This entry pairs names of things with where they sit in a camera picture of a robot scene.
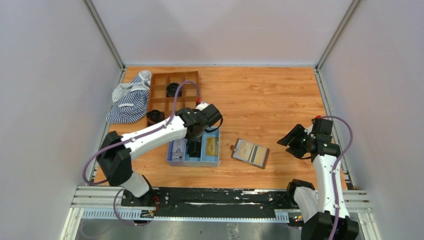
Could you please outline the brown leather card holder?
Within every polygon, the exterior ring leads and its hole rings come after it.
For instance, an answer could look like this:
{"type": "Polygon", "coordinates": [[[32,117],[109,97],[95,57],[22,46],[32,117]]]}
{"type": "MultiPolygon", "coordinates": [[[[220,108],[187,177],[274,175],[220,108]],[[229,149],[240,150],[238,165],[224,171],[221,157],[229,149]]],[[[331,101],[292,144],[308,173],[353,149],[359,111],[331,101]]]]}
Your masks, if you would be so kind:
{"type": "Polygon", "coordinates": [[[269,148],[238,138],[235,144],[230,146],[230,150],[231,158],[260,169],[266,168],[270,154],[269,148]]]}

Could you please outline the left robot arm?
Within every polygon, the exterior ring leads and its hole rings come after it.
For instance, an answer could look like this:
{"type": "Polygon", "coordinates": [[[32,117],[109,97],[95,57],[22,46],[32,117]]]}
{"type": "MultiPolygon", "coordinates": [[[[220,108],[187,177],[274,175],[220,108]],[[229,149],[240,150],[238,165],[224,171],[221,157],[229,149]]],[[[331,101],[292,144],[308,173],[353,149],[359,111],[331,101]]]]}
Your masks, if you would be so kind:
{"type": "Polygon", "coordinates": [[[123,135],[116,131],[108,133],[94,158],[110,186],[121,187],[138,199],[150,196],[153,193],[151,184],[133,170],[132,161],[168,142],[199,140],[203,133],[210,132],[213,125],[223,120],[213,104],[202,102],[196,108],[185,107],[142,130],[123,135]]]}

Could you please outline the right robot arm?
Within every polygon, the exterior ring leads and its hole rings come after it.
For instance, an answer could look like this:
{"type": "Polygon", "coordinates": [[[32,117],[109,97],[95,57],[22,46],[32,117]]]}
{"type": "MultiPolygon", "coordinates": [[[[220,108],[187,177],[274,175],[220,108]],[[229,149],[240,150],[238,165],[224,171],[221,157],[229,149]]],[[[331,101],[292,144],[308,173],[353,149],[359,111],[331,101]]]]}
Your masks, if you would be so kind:
{"type": "Polygon", "coordinates": [[[287,185],[287,201],[301,212],[303,240],[354,240],[359,235],[359,223],[351,219],[343,198],[343,151],[333,143],[332,129],[333,121],[316,118],[312,126],[297,124],[277,141],[297,159],[310,154],[315,169],[318,188],[300,179],[287,185]]]}

